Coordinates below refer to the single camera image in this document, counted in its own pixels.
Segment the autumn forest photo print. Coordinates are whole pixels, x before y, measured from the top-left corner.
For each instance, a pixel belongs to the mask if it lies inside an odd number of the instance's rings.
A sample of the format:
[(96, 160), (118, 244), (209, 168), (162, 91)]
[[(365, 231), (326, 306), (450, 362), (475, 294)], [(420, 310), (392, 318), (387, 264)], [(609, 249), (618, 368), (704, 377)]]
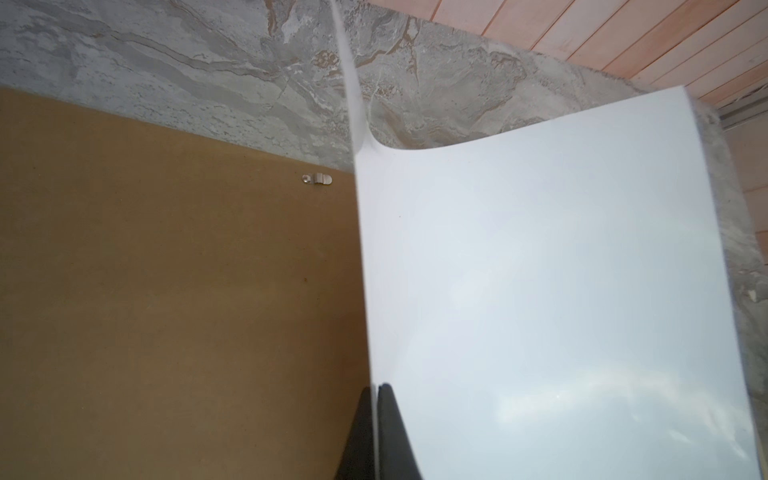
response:
[(387, 147), (333, 16), (376, 479), (390, 384), (422, 479), (759, 479), (705, 153), (680, 87)]

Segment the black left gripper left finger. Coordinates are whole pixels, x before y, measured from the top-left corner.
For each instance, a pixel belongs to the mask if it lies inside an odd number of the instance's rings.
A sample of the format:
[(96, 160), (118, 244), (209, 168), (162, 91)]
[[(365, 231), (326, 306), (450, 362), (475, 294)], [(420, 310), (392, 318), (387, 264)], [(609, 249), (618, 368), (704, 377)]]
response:
[(358, 400), (335, 480), (375, 480), (371, 389), (365, 387)]

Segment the brown cardboard backing board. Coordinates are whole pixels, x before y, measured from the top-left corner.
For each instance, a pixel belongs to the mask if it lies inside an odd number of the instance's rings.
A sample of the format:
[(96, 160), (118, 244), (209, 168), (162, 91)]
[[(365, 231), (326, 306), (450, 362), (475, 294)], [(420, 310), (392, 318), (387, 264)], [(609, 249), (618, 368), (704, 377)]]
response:
[(352, 175), (1, 92), (1, 475), (330, 479), (369, 381)]

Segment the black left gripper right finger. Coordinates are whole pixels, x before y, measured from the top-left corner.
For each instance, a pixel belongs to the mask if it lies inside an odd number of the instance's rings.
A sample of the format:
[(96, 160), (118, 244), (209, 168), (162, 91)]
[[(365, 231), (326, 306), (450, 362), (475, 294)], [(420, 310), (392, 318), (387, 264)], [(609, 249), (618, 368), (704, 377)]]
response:
[(421, 480), (393, 387), (384, 383), (377, 392), (378, 475), (382, 480)]

